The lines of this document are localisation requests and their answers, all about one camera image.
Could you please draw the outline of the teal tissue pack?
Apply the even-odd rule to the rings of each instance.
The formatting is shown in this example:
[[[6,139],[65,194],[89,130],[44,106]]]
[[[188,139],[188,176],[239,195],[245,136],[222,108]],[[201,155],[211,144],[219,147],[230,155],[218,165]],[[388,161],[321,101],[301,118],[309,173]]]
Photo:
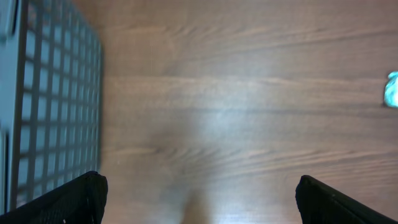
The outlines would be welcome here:
[[[398,79],[398,72],[393,71],[387,76],[388,81],[385,85],[384,90],[384,103],[386,106],[390,108],[397,108],[398,107],[398,99],[397,99],[397,79]]]

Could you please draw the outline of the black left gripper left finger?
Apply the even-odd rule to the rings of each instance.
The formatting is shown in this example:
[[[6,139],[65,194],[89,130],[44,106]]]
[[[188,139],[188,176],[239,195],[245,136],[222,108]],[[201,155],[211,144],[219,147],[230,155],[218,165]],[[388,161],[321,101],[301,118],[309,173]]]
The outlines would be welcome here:
[[[101,223],[107,194],[106,177],[89,171],[1,215],[1,224]]]

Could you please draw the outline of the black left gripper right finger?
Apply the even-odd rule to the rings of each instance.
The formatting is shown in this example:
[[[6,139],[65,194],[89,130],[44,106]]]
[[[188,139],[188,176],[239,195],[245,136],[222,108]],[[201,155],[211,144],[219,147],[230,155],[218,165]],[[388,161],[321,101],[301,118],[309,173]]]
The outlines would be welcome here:
[[[303,224],[397,224],[309,175],[301,176],[295,199]]]

